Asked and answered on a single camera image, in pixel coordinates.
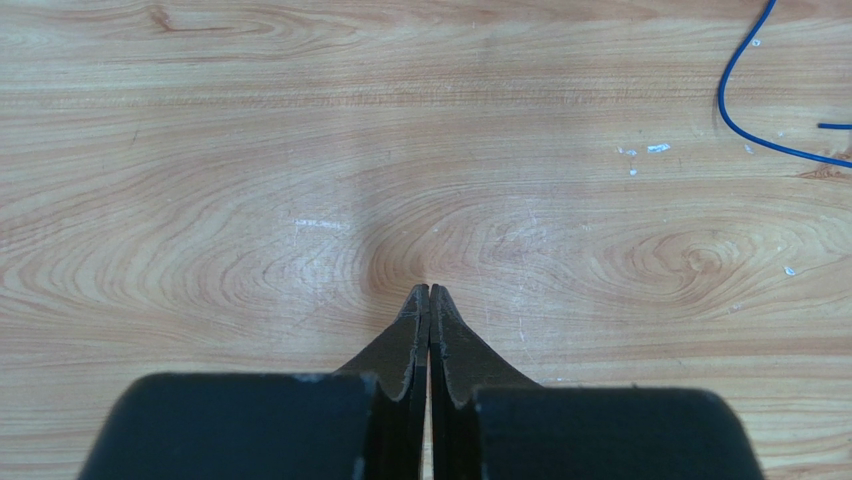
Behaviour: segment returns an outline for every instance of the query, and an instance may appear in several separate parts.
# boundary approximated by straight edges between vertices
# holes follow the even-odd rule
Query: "blue wire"
[[[843,125],[839,123],[818,123],[817,128],[828,128],[830,130],[852,130],[852,125]]]
[[[757,20],[757,23],[755,23],[754,27],[751,29],[751,32],[749,32],[746,39],[743,40],[743,43],[740,44],[739,48],[737,48],[737,50],[734,52],[734,55],[728,62],[728,66],[725,68],[725,73],[722,74],[722,79],[719,81],[719,113],[722,115],[722,120],[724,120],[725,123],[728,124],[729,127],[731,127],[731,130],[736,132],[741,137],[750,140],[758,145],[763,145],[766,148],[771,148],[772,150],[776,150],[781,153],[786,153],[787,155],[807,158],[808,160],[813,160],[815,162],[828,163],[831,165],[837,165],[838,167],[852,168],[852,162],[845,162],[836,158],[823,157],[822,155],[816,155],[813,153],[803,152],[801,150],[795,150],[793,148],[784,147],[782,145],[772,143],[762,138],[755,137],[754,135],[740,128],[736,123],[734,123],[733,120],[731,120],[731,117],[728,116],[728,109],[725,108],[725,88],[728,86],[728,78],[730,78],[731,72],[734,70],[734,66],[736,66],[737,64],[737,60],[740,59],[740,55],[743,54],[746,47],[748,47],[752,39],[754,39],[754,36],[757,34],[757,31],[760,30],[760,27],[762,27],[763,23],[766,22],[766,19],[769,18],[769,14],[772,13],[772,8],[775,6],[775,1],[776,0],[769,0],[769,3],[766,4],[766,9],[763,11],[763,15],[760,16],[760,18]]]

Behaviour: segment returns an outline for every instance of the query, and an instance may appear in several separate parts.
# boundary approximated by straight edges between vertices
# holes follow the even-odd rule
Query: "wooden table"
[[[714,107],[763,6],[2,3],[0,478],[73,478],[149,372],[334,369],[418,282],[545,385],[712,389],[768,479],[852,477],[852,172]],[[850,22],[780,0],[735,119],[849,159]]]

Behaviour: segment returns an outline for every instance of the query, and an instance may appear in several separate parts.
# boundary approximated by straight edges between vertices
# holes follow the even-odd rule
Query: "light wood tabletop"
[[[0,478],[73,478],[146,373],[330,371],[420,282],[544,385],[714,390],[768,479],[852,478],[852,171],[715,107],[764,5],[0,3]],[[852,2],[758,38],[734,119],[849,159]]]

